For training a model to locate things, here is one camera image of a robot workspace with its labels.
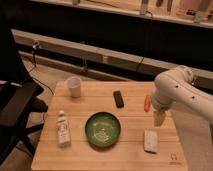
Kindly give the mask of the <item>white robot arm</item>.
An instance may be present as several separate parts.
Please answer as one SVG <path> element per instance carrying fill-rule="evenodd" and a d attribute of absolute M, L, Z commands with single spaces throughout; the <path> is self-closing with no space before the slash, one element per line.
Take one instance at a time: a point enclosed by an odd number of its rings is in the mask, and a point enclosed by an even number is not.
<path fill-rule="evenodd" d="M 154 125 L 161 126 L 165 112 L 174 102 L 179 102 L 196 111 L 213 125 L 213 95 L 192 86 L 194 74 L 184 65 L 164 71 L 155 77 L 155 90 L 151 95 Z"/>

